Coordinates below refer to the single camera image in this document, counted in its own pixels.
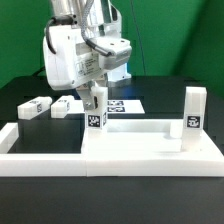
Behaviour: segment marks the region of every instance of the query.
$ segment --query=green wall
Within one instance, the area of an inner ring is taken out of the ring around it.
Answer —
[[[146,75],[173,75],[185,52],[205,0],[133,0]],[[123,16],[123,36],[131,40],[133,75],[144,75],[141,51],[129,0],[112,0]],[[0,87],[13,77],[43,66],[43,29],[50,17],[48,0],[0,1]]]
[[[175,73],[202,80],[224,98],[223,0],[206,1]]]
[[[145,75],[130,1],[111,1],[122,13],[123,36],[134,47],[133,75]],[[144,49],[146,75],[172,75],[204,0],[133,0]]]
[[[43,66],[43,28],[48,18],[47,0],[0,1],[0,87]]]

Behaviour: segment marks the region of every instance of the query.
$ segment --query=black surface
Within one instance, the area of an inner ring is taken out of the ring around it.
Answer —
[[[137,77],[131,86],[109,89],[109,97],[140,99],[146,114],[110,117],[182,118],[187,85],[200,84],[183,77]],[[17,121],[16,106],[31,98],[50,95],[56,100],[68,94],[71,92],[52,91],[44,78],[14,79],[0,90],[0,102],[4,105],[0,107],[1,126],[7,121]],[[224,139],[223,116],[223,100],[209,92],[205,130],[220,146]],[[38,148],[40,141],[48,142],[48,148],[55,134],[64,133],[60,136],[65,136],[68,130],[83,127],[83,117],[52,120],[49,113],[32,121],[19,122],[21,139],[26,141],[26,136],[30,135],[30,140],[33,135],[38,136],[27,143],[33,148]],[[51,129],[52,125],[61,130]],[[58,150],[60,144],[74,147],[70,138],[65,142],[63,138],[57,139]],[[224,178],[0,178],[0,211],[1,224],[223,224]]]

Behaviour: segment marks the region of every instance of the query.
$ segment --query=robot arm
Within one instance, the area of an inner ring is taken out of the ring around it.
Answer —
[[[43,43],[48,82],[54,90],[76,88],[84,108],[94,109],[92,81],[129,60],[130,42],[120,38],[109,0],[51,2],[55,15]]]

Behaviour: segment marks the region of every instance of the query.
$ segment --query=white vertical post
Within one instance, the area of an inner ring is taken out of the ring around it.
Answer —
[[[200,151],[207,91],[204,87],[187,87],[181,151]]]

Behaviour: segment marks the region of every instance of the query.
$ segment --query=black cable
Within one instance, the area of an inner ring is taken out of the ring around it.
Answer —
[[[56,51],[54,49],[54,47],[52,46],[52,43],[51,43],[51,35],[50,35],[50,26],[54,25],[55,24],[55,20],[54,19],[50,19],[48,22],[47,22],[47,25],[46,25],[46,41],[47,41],[47,46],[49,48],[49,50],[52,52],[52,54],[56,54]]]
[[[31,76],[37,77],[41,72],[45,71],[45,66],[34,72]]]
[[[130,0],[130,4],[131,4],[131,11],[132,11],[132,15],[133,15],[133,20],[134,20],[135,28],[136,28],[137,35],[138,35],[139,45],[140,45],[140,49],[141,49],[141,57],[142,57],[142,64],[143,64],[144,76],[147,76],[147,74],[146,74],[146,66],[145,66],[145,55],[144,55],[144,50],[143,50],[143,45],[142,45],[142,39],[141,39],[139,27],[138,27],[138,22],[137,22],[136,15],[135,15],[133,0]]]

